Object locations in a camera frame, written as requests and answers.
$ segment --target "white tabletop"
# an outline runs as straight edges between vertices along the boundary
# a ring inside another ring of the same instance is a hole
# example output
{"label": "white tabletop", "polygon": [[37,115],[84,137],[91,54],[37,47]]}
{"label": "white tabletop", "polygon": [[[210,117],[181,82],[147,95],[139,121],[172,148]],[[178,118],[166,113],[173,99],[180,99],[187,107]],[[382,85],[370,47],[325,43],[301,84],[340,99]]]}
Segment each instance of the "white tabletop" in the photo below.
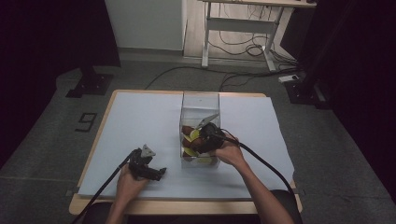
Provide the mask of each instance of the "white tabletop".
{"label": "white tabletop", "polygon": [[[93,195],[132,150],[147,144],[157,155],[151,168],[167,168],[161,181],[150,181],[141,198],[250,199],[240,175],[221,163],[218,169],[181,168],[179,120],[182,94],[120,91],[94,149],[78,194]],[[221,128],[271,163],[291,182],[294,172],[276,113],[268,97],[220,95]],[[252,170],[269,189],[286,189],[283,182],[244,151]],[[114,196],[118,177],[103,191]]]}

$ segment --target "gray floor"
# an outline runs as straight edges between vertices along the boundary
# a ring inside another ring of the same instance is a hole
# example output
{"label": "gray floor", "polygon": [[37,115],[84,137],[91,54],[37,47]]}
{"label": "gray floor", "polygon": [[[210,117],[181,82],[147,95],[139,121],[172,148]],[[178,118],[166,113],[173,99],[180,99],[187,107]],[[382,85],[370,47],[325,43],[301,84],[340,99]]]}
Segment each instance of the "gray floor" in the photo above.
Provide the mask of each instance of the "gray floor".
{"label": "gray floor", "polygon": [[[144,89],[162,71],[199,62],[177,57],[121,55],[122,68],[101,68],[115,74],[105,96],[65,98],[79,78],[71,71],[58,78],[57,87],[35,127],[0,171],[0,223],[68,223],[70,191],[91,150],[111,92],[116,89]],[[259,72],[264,67],[230,66],[217,62],[212,69]],[[301,192],[302,217],[314,223],[396,223],[396,207],[361,155],[358,147],[331,110],[311,105],[292,105],[278,77],[256,78],[226,91],[263,92],[271,97],[280,129],[295,166],[294,179]],[[159,78],[152,90],[217,91],[223,75],[182,69]],[[240,78],[234,84],[242,83]],[[82,113],[98,113],[89,133],[78,123]]]}

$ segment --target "person's left hand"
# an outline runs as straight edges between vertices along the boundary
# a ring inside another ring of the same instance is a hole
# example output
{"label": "person's left hand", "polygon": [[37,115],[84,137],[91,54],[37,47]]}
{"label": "person's left hand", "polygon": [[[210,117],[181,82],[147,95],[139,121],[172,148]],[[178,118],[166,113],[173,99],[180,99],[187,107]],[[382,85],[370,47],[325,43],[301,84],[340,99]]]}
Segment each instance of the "person's left hand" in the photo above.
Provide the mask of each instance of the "person's left hand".
{"label": "person's left hand", "polygon": [[117,195],[116,202],[127,204],[131,200],[135,199],[139,192],[147,185],[148,179],[135,179],[128,167],[125,164],[121,168],[119,181],[117,183]]}

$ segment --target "white desk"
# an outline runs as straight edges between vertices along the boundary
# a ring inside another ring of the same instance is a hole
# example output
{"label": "white desk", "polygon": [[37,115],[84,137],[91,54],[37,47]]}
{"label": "white desk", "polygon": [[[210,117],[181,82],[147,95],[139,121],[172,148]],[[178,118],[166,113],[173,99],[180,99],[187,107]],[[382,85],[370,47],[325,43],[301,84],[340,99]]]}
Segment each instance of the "white desk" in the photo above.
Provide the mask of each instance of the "white desk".
{"label": "white desk", "polygon": [[[282,17],[284,7],[315,7],[316,4],[308,4],[306,0],[200,0],[207,2],[205,41],[202,52],[202,67],[208,67],[209,64],[209,31],[232,31],[254,34],[269,34],[269,39],[266,46],[262,47],[262,51],[267,61],[270,71],[275,71],[273,57],[270,55],[270,49],[274,42],[277,27],[279,26],[280,18]],[[226,3],[226,4],[242,4],[242,5],[258,5],[278,7],[276,19],[274,21],[250,21],[237,20],[226,18],[211,17],[212,3]]]}
{"label": "white desk", "polygon": [[[78,214],[124,157],[143,144],[157,152],[150,167],[168,170],[160,182],[149,183],[140,199],[130,204],[128,214],[256,213],[242,179],[232,166],[221,164],[217,170],[181,169],[178,157],[181,100],[181,91],[113,93],[78,183],[80,193],[74,195],[70,204],[72,214]],[[261,110],[263,106],[267,108],[265,111]],[[220,115],[222,128],[254,148],[291,182],[294,169],[269,98],[254,93],[221,93]],[[255,122],[249,122],[252,116]],[[244,154],[269,189],[286,188],[276,175]],[[99,201],[111,201],[106,197],[115,195],[117,179],[109,184],[102,193],[105,198]]]}

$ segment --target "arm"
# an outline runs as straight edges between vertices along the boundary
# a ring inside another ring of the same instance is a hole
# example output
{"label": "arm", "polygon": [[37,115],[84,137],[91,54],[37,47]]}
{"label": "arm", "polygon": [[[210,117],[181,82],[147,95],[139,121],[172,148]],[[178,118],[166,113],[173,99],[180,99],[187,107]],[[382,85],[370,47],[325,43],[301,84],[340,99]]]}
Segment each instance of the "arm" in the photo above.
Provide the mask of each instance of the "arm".
{"label": "arm", "polygon": [[226,141],[214,154],[242,176],[263,223],[293,223],[288,211],[250,169],[238,146]]}
{"label": "arm", "polygon": [[120,224],[123,219],[125,208],[130,201],[135,199],[139,192],[147,185],[148,179],[136,180],[128,168],[124,165],[120,172],[117,183],[117,194],[114,203],[111,205],[106,224]]}

